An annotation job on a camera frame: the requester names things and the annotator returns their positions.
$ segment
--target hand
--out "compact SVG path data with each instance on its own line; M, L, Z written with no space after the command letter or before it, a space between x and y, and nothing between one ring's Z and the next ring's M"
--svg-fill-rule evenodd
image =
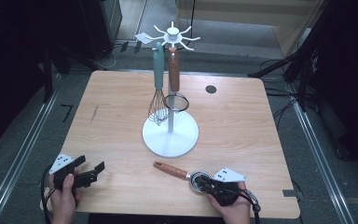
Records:
M50 189L54 188L54 175L48 177ZM53 208L53 224L70 224L75 220L76 203L80 202L81 195L78 189L75 190L75 195L72 192L75 177L72 174L66 176L63 180L62 190L56 189L51 194L51 206Z
M239 182L238 187L240 189L246 189L244 182ZM206 196L209 199L211 206L222 215L226 224L250 223L251 204L246 199L240 196L234 204L222 207L211 194L207 194Z

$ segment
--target white stand base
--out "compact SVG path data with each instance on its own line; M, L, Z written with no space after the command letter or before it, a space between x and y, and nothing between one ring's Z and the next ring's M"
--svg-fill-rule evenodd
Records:
M152 152L163 158L176 158L186 154L199 138L197 122L187 112L174 113L173 132L168 132L168 120L158 126L147 119L143 129L144 141Z

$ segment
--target whisk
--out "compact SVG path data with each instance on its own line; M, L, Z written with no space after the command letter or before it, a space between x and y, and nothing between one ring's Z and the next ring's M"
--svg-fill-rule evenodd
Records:
M164 75L164 51L161 43L157 42L153 49L153 66L156 91L149 106L149 119L158 126L169 116L168 108L164 104L164 93L162 91Z

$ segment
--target wooden handle utensil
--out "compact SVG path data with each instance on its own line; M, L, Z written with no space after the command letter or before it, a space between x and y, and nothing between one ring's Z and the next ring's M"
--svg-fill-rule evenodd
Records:
M179 79L179 55L177 48L170 48L170 55L168 56L169 60L169 76L170 76L170 85L171 91L179 91L180 89L180 79Z
M171 165L163 163L163 162L155 161L153 163L153 166L158 168L160 171L163 171L167 174L174 175L174 176L182 178L182 179L190 178L190 174L188 172L183 171L181 169L178 169L174 166L171 166Z

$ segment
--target floor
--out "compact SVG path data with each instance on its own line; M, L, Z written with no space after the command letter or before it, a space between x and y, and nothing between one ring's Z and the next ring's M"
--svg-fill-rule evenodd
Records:
M169 27L174 19L173 10L172 0L147 0L142 22L137 26L139 33L158 36L153 25L160 29ZM234 35L238 27L243 33ZM183 53L185 71L246 77L282 58L267 26L194 21L193 32L193 36L201 39L189 45L194 52ZM132 39L130 48L119 52L120 44L128 40L131 39L119 39L113 54L98 63L111 65L105 68L108 70L150 70L148 50L153 44L143 45L141 51L135 53ZM283 69L262 77L266 88L296 92L296 81L282 81ZM84 65L73 62L70 74L56 76L56 91L51 100L43 104L43 90L38 92L1 138L0 223L43 222L39 180L46 165L60 152L90 73ZM261 223L358 223L358 161L343 161L337 156L336 146L312 105L306 113L297 104L282 110L291 99L287 95L268 96L271 113L282 112L277 129L298 194L301 217L261 218ZM68 112L65 105L72 105L72 112ZM88 223L88 217L88 214L77 214L76 223Z
M117 39L129 39L132 40L142 22L146 0L121 0L120 8L123 14L123 20L118 30Z

